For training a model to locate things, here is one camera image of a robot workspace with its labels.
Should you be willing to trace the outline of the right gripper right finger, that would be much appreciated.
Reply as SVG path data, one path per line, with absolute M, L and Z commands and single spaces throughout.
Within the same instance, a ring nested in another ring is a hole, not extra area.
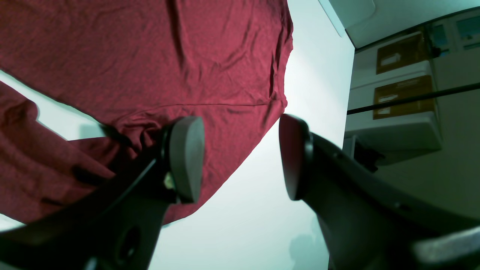
M 283 114 L 286 191 L 316 214 L 334 270 L 474 270 L 479 220 L 377 179 L 305 121 Z

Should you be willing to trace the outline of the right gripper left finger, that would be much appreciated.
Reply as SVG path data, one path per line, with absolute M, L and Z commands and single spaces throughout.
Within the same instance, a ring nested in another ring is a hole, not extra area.
M 156 145 L 73 205 L 1 233 L 2 270 L 146 270 L 172 204 L 199 200 L 204 122 L 161 129 Z

